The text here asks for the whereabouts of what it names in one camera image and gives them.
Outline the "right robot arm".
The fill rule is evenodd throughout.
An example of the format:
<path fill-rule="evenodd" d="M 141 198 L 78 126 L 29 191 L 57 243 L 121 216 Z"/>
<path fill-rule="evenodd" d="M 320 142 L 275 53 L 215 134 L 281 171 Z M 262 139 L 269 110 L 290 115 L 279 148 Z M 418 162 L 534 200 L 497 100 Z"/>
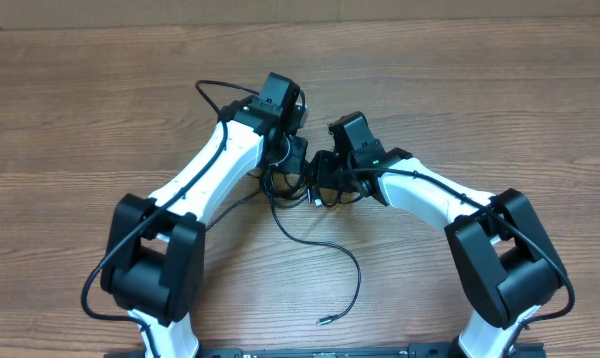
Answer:
<path fill-rule="evenodd" d="M 331 151 L 318 152 L 315 190 L 358 193 L 417 216 L 445 234 L 473 312 L 463 331 L 440 346 L 408 347 L 411 356 L 543 357 L 520 344 L 538 321 L 569 313 L 575 293 L 566 268 L 529 199 L 470 189 L 426 168 L 411 153 L 384 149 L 360 112 L 329 126 Z"/>

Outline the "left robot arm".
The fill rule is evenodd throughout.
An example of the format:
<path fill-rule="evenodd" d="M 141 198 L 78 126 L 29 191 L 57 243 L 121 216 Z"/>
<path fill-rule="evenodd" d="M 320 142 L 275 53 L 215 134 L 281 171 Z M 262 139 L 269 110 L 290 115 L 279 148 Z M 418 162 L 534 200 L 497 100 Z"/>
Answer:
<path fill-rule="evenodd" d="M 203 284 L 207 225 L 241 177 L 253 169 L 301 174 L 307 142 L 305 96 L 269 73 L 262 88 L 217 112 L 202 150 L 146 198 L 125 195 L 112 218 L 101 288 L 137 324 L 140 357 L 194 357 L 199 343 L 189 312 Z"/>

